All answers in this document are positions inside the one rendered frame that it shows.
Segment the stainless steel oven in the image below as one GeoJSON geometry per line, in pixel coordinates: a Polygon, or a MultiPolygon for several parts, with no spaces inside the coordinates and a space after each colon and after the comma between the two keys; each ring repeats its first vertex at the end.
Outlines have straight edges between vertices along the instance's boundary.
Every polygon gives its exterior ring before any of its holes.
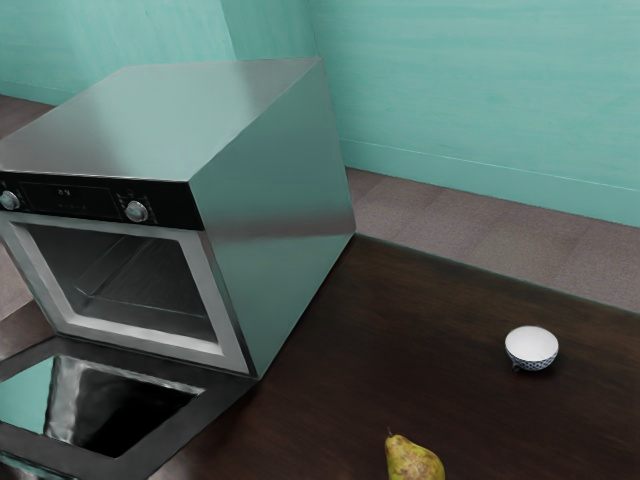
{"type": "Polygon", "coordinates": [[[0,140],[55,332],[264,375],[355,231],[323,62],[122,68],[0,140]]]}

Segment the white bowl with blue pattern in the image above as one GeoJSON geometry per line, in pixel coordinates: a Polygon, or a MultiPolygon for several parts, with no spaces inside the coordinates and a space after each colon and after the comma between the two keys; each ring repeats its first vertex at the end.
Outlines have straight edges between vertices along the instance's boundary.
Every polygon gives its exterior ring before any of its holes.
{"type": "Polygon", "coordinates": [[[559,353],[556,336],[540,326],[526,325],[511,330],[505,337],[504,345],[513,370],[544,370],[559,353]]]}

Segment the yellow-green pear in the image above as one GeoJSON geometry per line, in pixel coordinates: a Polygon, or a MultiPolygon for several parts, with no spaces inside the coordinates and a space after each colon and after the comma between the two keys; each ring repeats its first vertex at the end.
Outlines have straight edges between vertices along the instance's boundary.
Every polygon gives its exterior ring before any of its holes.
{"type": "Polygon", "coordinates": [[[440,458],[406,437],[388,430],[384,448],[389,480],[446,480],[440,458]]]}

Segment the open black glass oven door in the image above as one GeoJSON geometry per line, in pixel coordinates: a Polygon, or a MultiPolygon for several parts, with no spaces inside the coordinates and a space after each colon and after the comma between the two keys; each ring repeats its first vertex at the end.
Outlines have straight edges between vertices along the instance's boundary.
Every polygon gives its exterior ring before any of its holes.
{"type": "Polygon", "coordinates": [[[0,360],[0,465],[45,480],[148,480],[255,383],[51,337],[0,360]]]}

